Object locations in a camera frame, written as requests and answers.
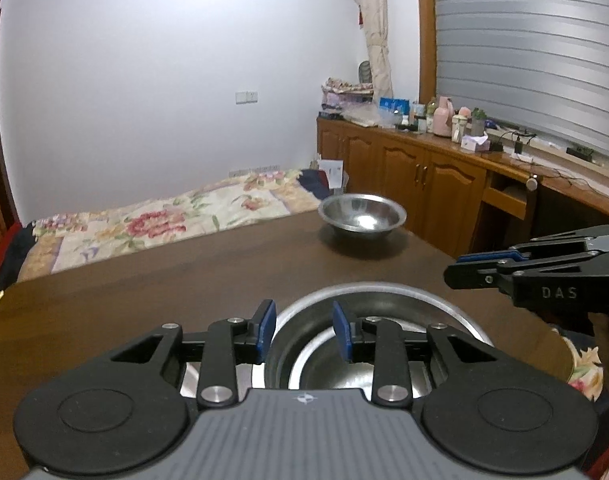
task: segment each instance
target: curtain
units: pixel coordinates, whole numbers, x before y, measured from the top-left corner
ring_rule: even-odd
[[[609,156],[609,0],[436,0],[436,30],[454,107]]]
[[[360,9],[374,84],[374,103],[377,105],[380,97],[393,97],[387,46],[387,0],[360,0]]]

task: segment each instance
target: metal screw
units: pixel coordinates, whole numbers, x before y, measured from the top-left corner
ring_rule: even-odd
[[[233,392],[226,386],[208,386],[200,392],[200,396],[207,402],[225,402],[233,396]]]
[[[378,397],[387,402],[398,402],[409,396],[409,390],[404,386],[398,386],[398,384],[387,384],[387,386],[380,386],[377,394]]]

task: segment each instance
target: wooden door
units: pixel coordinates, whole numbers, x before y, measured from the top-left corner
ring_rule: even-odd
[[[342,124],[332,121],[318,121],[318,153],[323,158],[340,160],[342,142]]]
[[[345,130],[341,153],[344,171],[349,175],[348,192],[378,192],[376,138],[372,132],[359,126]]]
[[[412,230],[420,199],[424,150],[399,140],[385,139],[379,156],[379,193],[406,209],[405,227]]]
[[[466,253],[478,218],[486,170],[427,152],[422,172],[417,233],[454,258]]]

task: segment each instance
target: jar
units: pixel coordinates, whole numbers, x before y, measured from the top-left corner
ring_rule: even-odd
[[[464,115],[454,115],[451,119],[451,140],[453,142],[460,142],[463,139],[463,135],[465,134],[465,129],[467,128],[467,117]]]
[[[438,108],[438,102],[435,97],[431,98],[431,101],[427,104],[427,108],[425,109],[426,117],[427,117],[427,131],[432,134],[433,133],[433,115]]]

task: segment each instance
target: dark brown tabletop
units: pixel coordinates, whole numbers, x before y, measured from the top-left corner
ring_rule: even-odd
[[[450,290],[442,272],[452,261],[402,230],[376,247],[341,242],[310,212],[13,285],[0,301],[0,480],[27,471],[12,416],[43,381],[161,323],[205,330],[251,316],[263,298],[280,309],[339,283],[428,290],[466,311],[498,348],[566,380],[573,362],[564,341],[499,292]]]

